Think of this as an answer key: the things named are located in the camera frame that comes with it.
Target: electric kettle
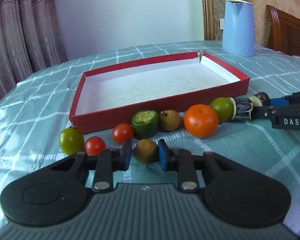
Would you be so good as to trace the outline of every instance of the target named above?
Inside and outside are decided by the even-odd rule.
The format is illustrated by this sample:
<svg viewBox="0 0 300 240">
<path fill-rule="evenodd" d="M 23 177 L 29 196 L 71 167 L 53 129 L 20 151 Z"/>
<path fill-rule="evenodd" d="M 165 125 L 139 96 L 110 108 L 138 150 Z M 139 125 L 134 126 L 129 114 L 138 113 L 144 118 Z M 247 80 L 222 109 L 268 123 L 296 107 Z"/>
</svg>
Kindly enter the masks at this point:
<svg viewBox="0 0 300 240">
<path fill-rule="evenodd" d="M 253 6 L 243 0 L 226 0 L 222 49 L 252 57 L 255 45 Z"/>
</svg>

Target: cardboard tray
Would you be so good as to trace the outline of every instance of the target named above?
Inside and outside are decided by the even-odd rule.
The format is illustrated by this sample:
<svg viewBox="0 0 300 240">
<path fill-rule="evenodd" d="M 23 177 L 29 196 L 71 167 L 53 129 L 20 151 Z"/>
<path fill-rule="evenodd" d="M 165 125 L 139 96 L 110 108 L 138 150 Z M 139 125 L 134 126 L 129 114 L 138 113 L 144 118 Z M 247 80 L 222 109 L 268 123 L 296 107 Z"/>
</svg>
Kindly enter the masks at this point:
<svg viewBox="0 0 300 240">
<path fill-rule="evenodd" d="M 131 123 L 140 110 L 178 112 L 247 93 L 250 78 L 208 53 L 186 52 L 84 72 L 69 119 L 82 133 Z"/>
</svg>

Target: orange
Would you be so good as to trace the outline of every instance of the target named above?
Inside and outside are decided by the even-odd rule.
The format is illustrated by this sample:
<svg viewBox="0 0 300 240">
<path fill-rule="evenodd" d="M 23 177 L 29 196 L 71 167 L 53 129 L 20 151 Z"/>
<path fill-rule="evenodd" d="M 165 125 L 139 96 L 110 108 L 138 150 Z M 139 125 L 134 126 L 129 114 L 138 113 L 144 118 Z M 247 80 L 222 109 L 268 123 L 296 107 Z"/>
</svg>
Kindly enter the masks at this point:
<svg viewBox="0 0 300 240">
<path fill-rule="evenodd" d="M 191 135 L 207 138 L 216 132 L 219 119 L 216 111 L 210 106 L 194 105 L 186 111 L 184 124 Z"/>
</svg>

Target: red cherry tomato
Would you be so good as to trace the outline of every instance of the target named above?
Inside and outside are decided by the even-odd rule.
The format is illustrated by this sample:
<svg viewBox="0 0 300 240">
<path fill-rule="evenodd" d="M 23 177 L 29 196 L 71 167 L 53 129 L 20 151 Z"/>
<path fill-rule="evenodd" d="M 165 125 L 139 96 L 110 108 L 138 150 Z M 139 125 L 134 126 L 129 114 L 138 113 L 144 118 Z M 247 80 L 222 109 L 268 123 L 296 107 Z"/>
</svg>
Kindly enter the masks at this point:
<svg viewBox="0 0 300 240">
<path fill-rule="evenodd" d="M 86 153 L 90 156 L 99 155 L 100 152 L 106 148 L 106 144 L 101 138 L 93 136 L 85 142 L 84 148 Z"/>
<path fill-rule="evenodd" d="M 128 123 L 121 123 L 112 130 L 112 139 L 119 144 L 133 138 L 133 127 Z"/>
</svg>

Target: pink curtain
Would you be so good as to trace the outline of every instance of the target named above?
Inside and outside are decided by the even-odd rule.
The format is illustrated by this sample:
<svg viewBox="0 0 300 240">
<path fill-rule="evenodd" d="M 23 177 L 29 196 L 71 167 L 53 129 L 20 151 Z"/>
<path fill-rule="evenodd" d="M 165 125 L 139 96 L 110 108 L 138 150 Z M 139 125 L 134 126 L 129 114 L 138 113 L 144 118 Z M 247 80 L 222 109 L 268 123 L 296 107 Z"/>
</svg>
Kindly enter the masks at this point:
<svg viewBox="0 0 300 240">
<path fill-rule="evenodd" d="M 0 100 L 17 82 L 65 61 L 54 0 L 0 0 Z"/>
</svg>

